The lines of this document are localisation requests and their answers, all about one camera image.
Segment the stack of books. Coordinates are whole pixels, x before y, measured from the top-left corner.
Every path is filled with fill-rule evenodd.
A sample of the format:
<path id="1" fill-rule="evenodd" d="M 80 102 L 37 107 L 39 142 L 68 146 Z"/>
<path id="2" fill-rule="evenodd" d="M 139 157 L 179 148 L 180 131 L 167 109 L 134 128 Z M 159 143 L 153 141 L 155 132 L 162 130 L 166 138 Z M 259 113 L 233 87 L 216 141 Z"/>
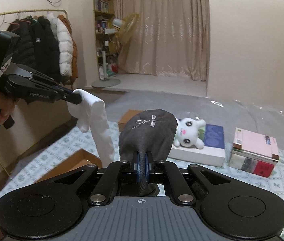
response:
<path id="1" fill-rule="evenodd" d="M 274 137 L 235 128 L 230 167 L 268 178 L 278 162 L 278 145 Z"/>

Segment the wooden bookshelf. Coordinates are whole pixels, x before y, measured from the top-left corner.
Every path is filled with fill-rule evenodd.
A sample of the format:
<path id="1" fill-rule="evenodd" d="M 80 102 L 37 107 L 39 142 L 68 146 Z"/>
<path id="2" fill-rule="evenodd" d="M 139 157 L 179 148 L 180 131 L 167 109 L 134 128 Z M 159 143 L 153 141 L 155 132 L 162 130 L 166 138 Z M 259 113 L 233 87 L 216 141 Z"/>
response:
<path id="1" fill-rule="evenodd" d="M 117 73 L 114 0 L 94 0 L 96 54 L 99 79 L 114 77 Z"/>

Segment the open cardboard tray box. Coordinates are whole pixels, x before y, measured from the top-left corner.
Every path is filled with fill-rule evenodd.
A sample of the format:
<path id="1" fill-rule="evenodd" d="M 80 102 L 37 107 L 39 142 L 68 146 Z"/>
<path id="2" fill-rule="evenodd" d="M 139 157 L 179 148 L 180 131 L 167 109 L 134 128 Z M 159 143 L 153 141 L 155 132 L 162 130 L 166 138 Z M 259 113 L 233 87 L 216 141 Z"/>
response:
<path id="1" fill-rule="evenodd" d="M 37 182 L 41 182 L 43 180 L 53 178 L 55 176 L 61 175 L 63 173 L 67 173 L 69 171 L 78 169 L 79 167 L 82 167 L 88 164 L 94 164 L 94 165 L 97 165 L 98 168 L 102 168 L 102 162 L 99 159 L 99 157 L 95 156 L 94 154 L 84 149 L 80 149 L 73 155 L 66 158 L 63 162 L 55 166 L 48 173 L 43 175 L 40 179 L 37 180 Z"/>

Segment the clothes rack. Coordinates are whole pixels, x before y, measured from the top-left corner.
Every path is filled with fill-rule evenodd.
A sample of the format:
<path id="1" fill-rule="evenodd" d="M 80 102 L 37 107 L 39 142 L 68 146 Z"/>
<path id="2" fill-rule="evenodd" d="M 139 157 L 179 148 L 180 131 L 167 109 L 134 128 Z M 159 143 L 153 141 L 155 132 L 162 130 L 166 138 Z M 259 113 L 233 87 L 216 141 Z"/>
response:
<path id="1" fill-rule="evenodd" d="M 33 16 L 36 14 L 44 15 L 46 12 L 63 14 L 66 18 L 69 18 L 67 11 L 63 9 L 28 9 L 28 10 L 6 11 L 6 12 L 0 12 L 0 18 L 2 19 L 3 23 L 8 23 L 8 17 L 10 17 L 11 15 L 15 15 L 16 17 Z"/>

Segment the small closed cardboard box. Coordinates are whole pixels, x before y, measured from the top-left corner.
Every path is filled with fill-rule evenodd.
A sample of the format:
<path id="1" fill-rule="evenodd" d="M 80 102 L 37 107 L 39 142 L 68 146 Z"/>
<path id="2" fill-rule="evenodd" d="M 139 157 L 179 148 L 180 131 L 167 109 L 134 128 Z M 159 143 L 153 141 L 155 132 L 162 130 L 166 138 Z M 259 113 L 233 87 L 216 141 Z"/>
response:
<path id="1" fill-rule="evenodd" d="M 129 109 L 123 116 L 122 118 L 119 120 L 118 122 L 118 130 L 120 132 L 123 131 L 126 123 L 132 118 L 134 117 L 135 115 L 139 114 L 143 112 L 142 110 L 133 110 L 133 109 Z"/>

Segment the standing electric fan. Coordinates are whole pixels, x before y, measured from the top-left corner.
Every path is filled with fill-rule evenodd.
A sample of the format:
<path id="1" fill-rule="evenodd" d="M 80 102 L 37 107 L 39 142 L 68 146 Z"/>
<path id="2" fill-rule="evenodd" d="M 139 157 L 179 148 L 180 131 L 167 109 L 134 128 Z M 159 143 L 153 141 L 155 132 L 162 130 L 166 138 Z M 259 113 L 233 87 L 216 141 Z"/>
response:
<path id="1" fill-rule="evenodd" d="M 113 44 L 110 49 L 111 54 L 120 53 L 122 47 L 125 46 L 133 36 L 135 29 L 137 28 L 137 23 L 139 21 L 139 14 L 132 13 L 125 19 L 114 18 L 112 25 L 115 28 L 111 33 L 104 31 L 102 37 L 108 38 Z M 117 86 L 121 81 L 117 78 L 110 78 L 107 73 L 107 61 L 106 52 L 102 50 L 102 62 L 103 62 L 103 77 L 92 83 L 93 88 L 109 88 Z"/>

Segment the white bunny plush toy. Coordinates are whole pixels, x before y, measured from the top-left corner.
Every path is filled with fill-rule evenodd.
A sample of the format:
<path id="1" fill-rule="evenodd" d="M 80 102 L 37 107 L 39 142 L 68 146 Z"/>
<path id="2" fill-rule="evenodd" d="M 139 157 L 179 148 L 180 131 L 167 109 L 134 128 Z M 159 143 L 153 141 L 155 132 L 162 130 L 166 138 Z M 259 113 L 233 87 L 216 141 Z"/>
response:
<path id="1" fill-rule="evenodd" d="M 203 149 L 204 143 L 199 138 L 199 129 L 206 126 L 206 122 L 203 119 L 194 120 L 191 118 L 176 119 L 177 130 L 173 140 L 175 147 L 195 147 L 197 149 Z"/>

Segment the black puffer jacket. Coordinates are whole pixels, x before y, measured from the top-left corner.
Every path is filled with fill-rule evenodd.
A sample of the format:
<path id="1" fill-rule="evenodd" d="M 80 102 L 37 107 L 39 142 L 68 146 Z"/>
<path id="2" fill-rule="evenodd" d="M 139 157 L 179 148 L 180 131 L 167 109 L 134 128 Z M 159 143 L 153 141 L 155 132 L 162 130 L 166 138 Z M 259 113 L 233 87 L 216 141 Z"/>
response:
<path id="1" fill-rule="evenodd" d="M 38 19 L 16 19 L 7 31 L 20 36 L 12 57 L 13 63 L 26 65 L 61 82 L 60 52 L 49 20 L 43 16 Z"/>

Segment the floral green white tablecloth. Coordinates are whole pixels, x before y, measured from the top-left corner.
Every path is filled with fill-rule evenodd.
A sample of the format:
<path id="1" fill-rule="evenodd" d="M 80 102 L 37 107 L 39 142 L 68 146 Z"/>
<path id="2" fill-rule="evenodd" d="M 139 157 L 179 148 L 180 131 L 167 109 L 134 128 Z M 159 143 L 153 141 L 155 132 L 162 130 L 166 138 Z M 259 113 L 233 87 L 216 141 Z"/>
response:
<path id="1" fill-rule="evenodd" d="M 45 172 L 55 168 L 78 150 L 86 150 L 97 154 L 96 145 L 90 132 L 82 133 L 77 127 L 50 145 L 43 152 L 34 157 L 19 173 L 11 176 L 10 181 L 0 191 L 0 198 L 6 193 L 28 186 L 38 180 Z M 280 150 L 279 163 L 268 178 L 260 177 L 229 167 L 226 160 L 222 167 L 210 166 L 210 169 L 226 176 L 238 179 L 251 185 L 269 190 L 284 200 L 284 150 Z"/>

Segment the beige curtain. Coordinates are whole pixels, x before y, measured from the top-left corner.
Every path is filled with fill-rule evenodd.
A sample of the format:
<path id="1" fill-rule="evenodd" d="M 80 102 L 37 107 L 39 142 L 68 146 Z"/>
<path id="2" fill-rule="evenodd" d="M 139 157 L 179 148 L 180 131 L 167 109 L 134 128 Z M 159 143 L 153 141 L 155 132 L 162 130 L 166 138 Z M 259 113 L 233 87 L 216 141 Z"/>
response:
<path id="1" fill-rule="evenodd" d="M 115 16 L 139 14 L 118 55 L 122 72 L 206 81 L 210 58 L 209 0 L 114 0 Z"/>

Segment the white puffer jacket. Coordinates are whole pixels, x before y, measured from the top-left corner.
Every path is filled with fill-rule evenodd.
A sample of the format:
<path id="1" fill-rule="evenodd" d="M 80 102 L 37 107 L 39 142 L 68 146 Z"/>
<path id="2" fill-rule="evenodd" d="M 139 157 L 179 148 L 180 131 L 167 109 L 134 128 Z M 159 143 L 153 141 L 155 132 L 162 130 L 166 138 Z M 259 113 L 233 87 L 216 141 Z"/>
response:
<path id="1" fill-rule="evenodd" d="M 62 76 L 72 76 L 73 41 L 64 23 L 52 12 L 47 14 L 47 20 L 51 24 L 52 33 L 58 42 L 59 69 Z"/>

